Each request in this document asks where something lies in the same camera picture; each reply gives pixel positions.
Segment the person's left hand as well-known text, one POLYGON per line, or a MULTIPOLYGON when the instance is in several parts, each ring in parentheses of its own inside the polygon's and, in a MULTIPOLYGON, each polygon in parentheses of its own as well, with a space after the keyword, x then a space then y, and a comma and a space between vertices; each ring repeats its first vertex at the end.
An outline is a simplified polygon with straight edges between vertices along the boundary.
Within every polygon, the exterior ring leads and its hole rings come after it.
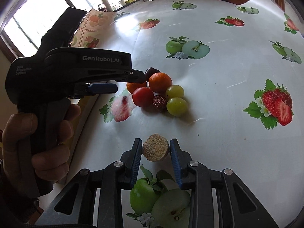
POLYGON ((73 136, 72 121, 80 114, 79 105, 70 105, 57 129, 56 146, 35 155, 31 154, 29 137, 37 129, 37 117, 31 113, 10 116, 3 131, 2 142, 3 170, 12 188, 23 194, 35 186, 35 177, 56 182, 67 175, 70 149, 64 142, 73 136))

